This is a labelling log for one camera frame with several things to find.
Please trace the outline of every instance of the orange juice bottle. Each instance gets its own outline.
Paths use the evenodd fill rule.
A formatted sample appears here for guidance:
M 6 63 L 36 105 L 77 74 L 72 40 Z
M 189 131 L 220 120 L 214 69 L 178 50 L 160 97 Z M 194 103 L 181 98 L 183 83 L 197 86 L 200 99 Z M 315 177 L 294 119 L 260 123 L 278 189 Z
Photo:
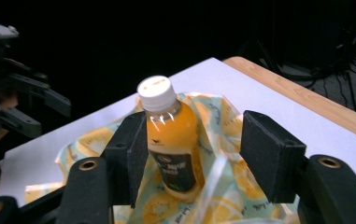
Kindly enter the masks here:
M 148 77 L 137 92 L 147 114 L 149 153 L 159 167 L 165 191 L 184 203 L 194 202 L 204 186 L 196 115 L 177 99 L 167 77 Z

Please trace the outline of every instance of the lemon print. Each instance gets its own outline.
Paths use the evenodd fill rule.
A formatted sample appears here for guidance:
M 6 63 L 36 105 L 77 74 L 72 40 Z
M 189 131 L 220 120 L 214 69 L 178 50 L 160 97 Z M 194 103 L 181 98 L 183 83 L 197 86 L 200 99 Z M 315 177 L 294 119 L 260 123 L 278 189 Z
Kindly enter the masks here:
M 280 206 L 274 206 L 270 218 L 280 218 Z
M 210 111 L 210 109 L 206 105 L 203 105 L 198 102 L 195 103 L 195 107 L 197 108 L 197 111 L 200 114 L 202 123 L 207 128 L 209 125 L 210 119 L 212 118 L 212 116 L 211 116 L 212 111 Z
M 58 158 L 57 160 L 55 160 L 55 162 L 58 164 L 59 168 L 61 169 L 62 171 L 62 175 L 64 176 L 64 182 L 66 183 L 66 180 L 67 180 L 67 171 L 64 167 L 64 163 L 61 162 L 61 160 Z
M 257 184 L 247 163 L 243 159 L 233 164 L 233 170 L 236 184 L 248 199 L 261 200 L 265 198 L 263 190 Z
M 217 140 L 217 149 L 220 151 L 225 151 L 225 152 L 232 152 L 230 150 L 230 144 L 224 139 L 223 136 L 221 135 L 216 135 L 216 140 Z
M 163 177 L 161 176 L 160 172 L 154 172 L 152 177 L 152 182 L 154 185 L 160 184 L 163 181 Z
M 55 191 L 56 189 L 62 187 L 63 182 L 54 182 L 45 185 L 32 185 L 27 186 L 25 190 L 24 200 L 26 203 L 31 203 L 44 195 Z
M 231 120 L 240 114 L 240 112 L 226 99 L 221 99 L 220 109 L 223 122 Z
M 127 223 L 133 211 L 134 209 L 131 208 L 131 205 L 113 205 L 114 223 Z
M 73 163 L 77 160 L 77 154 L 74 152 L 72 147 L 68 146 L 67 147 L 67 152 L 66 152 L 66 165 L 67 167 L 72 167 Z
M 178 201 L 165 192 L 152 196 L 143 205 L 144 223 L 157 223 L 174 215 L 178 210 Z
M 242 116 L 228 119 L 221 125 L 222 130 L 228 136 L 239 136 L 242 134 Z
M 192 168 L 195 175 L 195 180 L 197 181 L 198 185 L 203 187 L 205 184 L 204 173 L 202 168 L 202 158 L 200 154 L 200 148 L 196 148 L 195 151 L 192 153 Z
M 214 196 L 206 209 L 203 223 L 221 223 L 223 221 L 241 220 L 242 218 L 241 208 L 236 203 Z
M 102 154 L 113 132 L 107 128 L 95 129 L 82 135 L 76 145 L 78 151 L 87 157 L 98 157 Z

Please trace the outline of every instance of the black background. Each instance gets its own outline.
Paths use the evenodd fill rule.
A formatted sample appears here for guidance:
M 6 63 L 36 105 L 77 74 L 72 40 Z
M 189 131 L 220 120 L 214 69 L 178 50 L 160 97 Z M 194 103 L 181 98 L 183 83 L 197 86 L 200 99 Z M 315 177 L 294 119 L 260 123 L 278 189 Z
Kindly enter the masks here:
M 210 57 L 246 57 L 251 37 L 279 63 L 294 54 L 331 55 L 322 61 L 332 62 L 355 0 L 326 2 L 0 0 L 0 24 L 20 33 L 6 57 L 49 76 L 51 88 L 72 103 L 67 118 L 41 100 L 27 106 L 20 99 L 19 110 L 47 133 L 134 93 L 145 77 L 172 76 Z M 321 26 L 325 21 L 333 29 Z M 0 148 L 28 140 L 11 132 Z

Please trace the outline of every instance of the yellow patterned cloth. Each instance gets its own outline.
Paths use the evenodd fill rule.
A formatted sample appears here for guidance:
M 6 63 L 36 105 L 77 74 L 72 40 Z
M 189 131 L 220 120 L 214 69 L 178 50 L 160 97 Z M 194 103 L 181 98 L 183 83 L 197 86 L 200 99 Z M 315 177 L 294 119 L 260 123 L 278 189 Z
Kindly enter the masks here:
M 189 105 L 201 121 L 201 162 L 206 182 L 218 179 L 214 190 L 204 193 L 209 187 L 205 185 L 194 203 L 180 203 L 164 191 L 157 164 L 148 157 L 136 207 L 114 205 L 115 223 L 198 223 L 200 213 L 203 214 L 201 223 L 287 223 L 286 206 L 267 201 L 239 155 L 242 114 L 222 95 L 186 92 L 178 94 L 178 99 Z M 139 111 L 141 106 L 137 99 L 132 113 Z M 64 181 L 75 161 L 101 155 L 122 120 L 88 132 L 60 150 L 55 162 L 64 173 Z M 214 176 L 210 171 L 220 155 L 227 155 L 227 162 L 221 175 Z

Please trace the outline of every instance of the white table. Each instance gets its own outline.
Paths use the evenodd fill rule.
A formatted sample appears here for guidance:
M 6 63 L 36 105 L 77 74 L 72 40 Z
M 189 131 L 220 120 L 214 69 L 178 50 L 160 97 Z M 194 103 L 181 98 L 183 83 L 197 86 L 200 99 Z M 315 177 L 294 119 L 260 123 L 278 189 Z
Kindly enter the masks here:
M 356 124 L 352 125 L 356 122 L 355 112 L 340 108 L 318 94 L 282 77 L 278 77 L 278 85 L 282 88 L 286 87 L 285 90 L 288 91 L 293 87 L 295 91 L 281 93 L 273 90 L 275 88 L 270 89 L 272 82 L 267 84 L 265 81 L 266 86 L 254 79 L 253 74 L 256 73 L 260 77 L 269 76 L 271 81 L 276 79 L 275 74 L 241 58 L 234 60 L 221 62 L 211 58 L 170 78 L 176 92 L 199 91 L 223 94 L 242 113 L 245 110 L 253 110 L 269 116 L 307 145 L 307 157 L 314 154 L 337 157 L 346 162 L 356 173 Z M 230 66 L 235 64 L 239 69 L 240 63 L 246 67 L 246 71 L 251 76 Z M 289 94 L 297 93 L 303 93 L 305 97 L 302 97 L 303 99 L 287 97 Z M 19 206 L 23 206 L 26 186 L 62 181 L 62 172 L 54 162 L 58 151 L 86 132 L 125 116 L 133 109 L 135 98 L 136 93 L 133 92 L 132 95 L 112 105 L 8 151 L 2 166 L 0 196 L 13 196 Z M 306 104 L 306 101 L 314 101 L 314 99 L 320 99 L 320 102 L 327 104 L 316 105 L 316 108 Z M 336 112 L 330 111 L 330 108 L 343 111 L 340 116 L 342 118 L 332 121 Z M 353 119 L 347 119 L 346 124 L 337 124 L 336 120 L 345 120 L 345 116 Z

